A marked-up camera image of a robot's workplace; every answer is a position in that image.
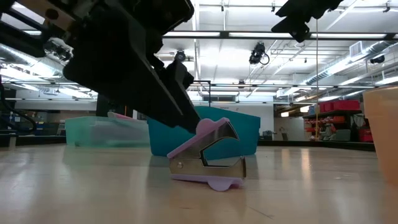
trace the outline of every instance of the light wood surface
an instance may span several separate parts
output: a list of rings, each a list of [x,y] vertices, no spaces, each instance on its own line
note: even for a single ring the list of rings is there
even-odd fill
[[[171,180],[168,164],[149,149],[0,152],[0,223],[398,223],[374,152],[259,147],[227,192]]]

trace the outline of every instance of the clear plastic bin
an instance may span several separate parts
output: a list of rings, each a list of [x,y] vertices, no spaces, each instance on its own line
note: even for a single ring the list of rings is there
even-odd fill
[[[65,121],[67,144],[85,147],[149,147],[148,124],[135,119],[85,116]]]
[[[364,92],[364,106],[381,171],[388,183],[398,187],[398,87]]]

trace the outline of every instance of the staple remover metal jaw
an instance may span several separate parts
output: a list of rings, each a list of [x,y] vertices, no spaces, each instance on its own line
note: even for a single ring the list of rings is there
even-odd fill
[[[206,182],[217,191],[228,190],[231,185],[242,185],[246,177],[244,157],[240,157],[232,166],[211,166],[204,157],[204,150],[226,138],[239,140],[229,119],[221,118],[217,122],[201,120],[197,134],[167,154],[172,178]]]

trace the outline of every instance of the ceiling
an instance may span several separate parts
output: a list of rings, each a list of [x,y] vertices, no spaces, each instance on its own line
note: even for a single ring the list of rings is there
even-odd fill
[[[194,17],[176,27],[175,30],[269,32],[282,20],[271,12],[273,2],[276,6],[275,11],[278,11],[287,0],[193,0]],[[383,12],[387,2],[390,11]],[[224,4],[224,11],[221,11],[222,4]],[[40,16],[23,6],[16,6],[16,9],[42,22]],[[318,27],[314,19],[307,25],[311,32],[388,33],[397,32],[397,16],[398,0],[345,0],[336,11],[326,12],[318,21]],[[34,30],[9,16],[3,16],[2,21],[22,30]],[[266,66],[249,64],[251,50],[258,42],[264,43],[270,56],[270,63]],[[190,58],[190,61],[185,61],[184,64],[191,74],[197,76],[197,79],[211,80],[213,83],[238,83],[239,80],[244,80],[246,83],[253,84],[299,84],[309,74],[316,71],[317,63],[318,69],[321,70],[327,63],[348,54],[349,47],[356,42],[357,40],[320,40],[318,42],[306,40],[299,44],[294,40],[164,39],[164,46],[157,56],[168,64],[177,50],[184,50]],[[395,61],[396,54],[391,52],[386,63]],[[322,84],[338,85],[342,80],[358,76],[365,72],[364,65],[364,62],[359,62],[356,66],[322,80]],[[368,69],[376,69],[376,67],[377,65],[369,65]],[[40,74],[40,71],[35,73],[39,76],[47,76]],[[56,82],[67,82],[62,77],[52,78]],[[258,91],[277,91],[278,89],[263,88]]]

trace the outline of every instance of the ventilation duct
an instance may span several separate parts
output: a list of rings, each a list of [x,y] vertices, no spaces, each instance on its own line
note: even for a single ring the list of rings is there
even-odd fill
[[[308,78],[303,81],[300,85],[312,85],[315,82],[322,80],[326,77],[329,77],[331,75],[334,75],[338,72],[343,71],[344,69],[349,68],[350,66],[355,65],[356,62],[360,60],[368,60],[374,57],[381,56],[385,53],[387,53],[387,49],[392,47],[393,45],[396,45],[396,41],[380,41],[375,44],[370,45],[369,47],[366,47],[365,49],[362,49],[361,53],[356,53],[355,57],[351,58],[350,54],[346,54],[344,56],[339,57],[338,59],[328,63],[325,65],[324,69],[318,73],[317,71],[314,71],[311,73]],[[286,95],[291,95],[292,93],[295,93],[298,91],[300,88],[288,88],[284,90],[279,90],[278,96],[286,96]]]
[[[0,44],[0,56],[14,60],[13,62],[8,61],[8,63],[26,65],[31,72],[40,76],[62,75],[63,65],[47,57],[35,58],[3,44]]]

